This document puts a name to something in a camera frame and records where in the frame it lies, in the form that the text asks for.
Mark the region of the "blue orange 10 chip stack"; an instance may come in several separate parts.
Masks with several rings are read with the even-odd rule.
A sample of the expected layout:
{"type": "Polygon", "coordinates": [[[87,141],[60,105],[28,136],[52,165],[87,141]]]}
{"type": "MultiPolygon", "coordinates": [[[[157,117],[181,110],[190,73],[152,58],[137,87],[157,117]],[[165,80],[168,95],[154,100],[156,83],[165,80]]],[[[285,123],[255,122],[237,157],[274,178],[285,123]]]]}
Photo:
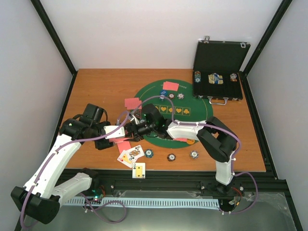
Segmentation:
{"type": "Polygon", "coordinates": [[[192,159],[197,159],[199,157],[199,153],[197,151],[191,151],[190,156],[192,159]]]}

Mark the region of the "black triangular all-in button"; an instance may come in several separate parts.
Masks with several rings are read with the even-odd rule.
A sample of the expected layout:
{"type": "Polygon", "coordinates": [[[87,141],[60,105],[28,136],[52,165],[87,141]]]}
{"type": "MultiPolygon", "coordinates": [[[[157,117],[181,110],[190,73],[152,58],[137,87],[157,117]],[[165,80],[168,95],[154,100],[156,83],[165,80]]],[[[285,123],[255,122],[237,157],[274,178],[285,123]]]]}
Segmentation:
{"type": "Polygon", "coordinates": [[[134,113],[134,116],[135,116],[136,118],[138,118],[138,119],[141,119],[141,111],[140,111],[140,110],[136,111],[136,112],[134,113]]]}

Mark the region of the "two of spades card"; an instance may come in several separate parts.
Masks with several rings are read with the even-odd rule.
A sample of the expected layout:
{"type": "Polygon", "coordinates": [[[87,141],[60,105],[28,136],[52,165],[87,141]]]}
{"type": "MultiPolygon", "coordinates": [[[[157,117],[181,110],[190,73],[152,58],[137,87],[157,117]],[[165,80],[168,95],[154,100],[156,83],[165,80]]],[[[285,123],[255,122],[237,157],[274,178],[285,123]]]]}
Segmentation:
{"type": "Polygon", "coordinates": [[[133,179],[144,179],[145,178],[145,163],[133,163],[132,165],[132,178],[133,179]]]}

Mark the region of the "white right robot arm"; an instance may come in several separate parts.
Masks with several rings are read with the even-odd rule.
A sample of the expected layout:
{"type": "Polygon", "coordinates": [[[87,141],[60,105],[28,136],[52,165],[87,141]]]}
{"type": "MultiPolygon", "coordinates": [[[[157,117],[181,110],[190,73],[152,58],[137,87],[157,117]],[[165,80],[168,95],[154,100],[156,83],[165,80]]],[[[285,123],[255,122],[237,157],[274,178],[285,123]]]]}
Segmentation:
{"type": "Polygon", "coordinates": [[[204,121],[185,122],[163,117],[153,104],[142,108],[144,121],[133,118],[124,125],[126,136],[140,141],[154,133],[167,140],[185,138],[199,141],[216,162],[216,181],[229,185],[235,176],[233,162],[242,144],[239,138],[218,118],[212,116],[204,121]]]}

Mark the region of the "brown chips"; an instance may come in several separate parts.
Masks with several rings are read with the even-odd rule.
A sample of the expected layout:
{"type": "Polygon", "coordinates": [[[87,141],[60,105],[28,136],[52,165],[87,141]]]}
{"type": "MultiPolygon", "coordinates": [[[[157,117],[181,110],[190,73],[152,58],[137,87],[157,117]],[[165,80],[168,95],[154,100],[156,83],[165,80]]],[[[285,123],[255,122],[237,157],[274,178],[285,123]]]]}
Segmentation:
{"type": "Polygon", "coordinates": [[[171,93],[171,94],[168,95],[168,98],[169,98],[170,100],[173,100],[173,99],[175,98],[175,95],[171,93]]]}

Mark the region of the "blue 50 chip stack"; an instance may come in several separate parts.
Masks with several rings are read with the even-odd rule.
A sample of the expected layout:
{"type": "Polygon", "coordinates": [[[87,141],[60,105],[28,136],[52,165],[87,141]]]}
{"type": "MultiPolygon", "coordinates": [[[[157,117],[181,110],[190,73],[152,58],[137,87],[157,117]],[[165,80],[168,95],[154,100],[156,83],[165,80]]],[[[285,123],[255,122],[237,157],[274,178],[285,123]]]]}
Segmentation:
{"type": "Polygon", "coordinates": [[[146,158],[152,158],[154,156],[154,152],[151,149],[147,149],[144,151],[144,155],[146,158]]]}

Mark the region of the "brown 100 chip stack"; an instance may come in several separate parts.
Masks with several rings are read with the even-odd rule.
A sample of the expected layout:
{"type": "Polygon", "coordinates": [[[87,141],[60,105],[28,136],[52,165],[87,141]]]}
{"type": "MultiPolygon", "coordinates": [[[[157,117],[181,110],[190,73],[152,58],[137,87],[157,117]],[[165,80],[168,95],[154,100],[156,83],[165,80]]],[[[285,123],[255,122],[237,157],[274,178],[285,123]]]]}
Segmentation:
{"type": "Polygon", "coordinates": [[[167,160],[170,161],[170,162],[175,161],[175,159],[176,159],[176,156],[174,154],[169,154],[167,156],[167,160]]]}

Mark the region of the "two of hearts card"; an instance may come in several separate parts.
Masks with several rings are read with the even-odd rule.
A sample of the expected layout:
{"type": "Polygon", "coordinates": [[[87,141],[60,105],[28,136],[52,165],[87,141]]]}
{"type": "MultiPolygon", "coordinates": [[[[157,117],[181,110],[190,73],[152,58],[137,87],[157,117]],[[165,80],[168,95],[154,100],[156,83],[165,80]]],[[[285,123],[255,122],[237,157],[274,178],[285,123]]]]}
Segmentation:
{"type": "Polygon", "coordinates": [[[129,168],[132,168],[133,163],[135,163],[137,161],[137,159],[135,158],[135,156],[130,155],[128,151],[124,150],[120,156],[117,158],[117,160],[126,165],[129,168]]]}

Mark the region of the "blue orange chips top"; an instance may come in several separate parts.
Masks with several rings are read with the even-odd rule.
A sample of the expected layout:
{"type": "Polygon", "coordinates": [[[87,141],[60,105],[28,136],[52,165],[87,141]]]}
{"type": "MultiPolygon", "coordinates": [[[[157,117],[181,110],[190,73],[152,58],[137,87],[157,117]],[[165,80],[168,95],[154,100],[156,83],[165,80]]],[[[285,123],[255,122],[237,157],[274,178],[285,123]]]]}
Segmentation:
{"type": "Polygon", "coordinates": [[[178,99],[182,100],[182,99],[184,98],[184,94],[179,93],[179,94],[177,95],[177,97],[178,97],[178,99]]]}

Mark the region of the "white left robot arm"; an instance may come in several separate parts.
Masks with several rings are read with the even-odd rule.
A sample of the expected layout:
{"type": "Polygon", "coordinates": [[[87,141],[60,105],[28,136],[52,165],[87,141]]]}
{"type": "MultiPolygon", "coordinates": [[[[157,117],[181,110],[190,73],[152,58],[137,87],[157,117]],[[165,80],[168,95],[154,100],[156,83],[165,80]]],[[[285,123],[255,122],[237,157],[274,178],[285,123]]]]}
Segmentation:
{"type": "Polygon", "coordinates": [[[59,130],[56,141],[36,173],[23,187],[14,187],[11,198],[21,212],[20,218],[29,216],[48,224],[60,208],[79,193],[100,194],[100,179],[94,170],[84,168],[73,178],[56,185],[71,157],[85,139],[105,134],[108,120],[101,120],[107,112],[96,105],[87,104],[84,112],[66,120],[59,130]]]}

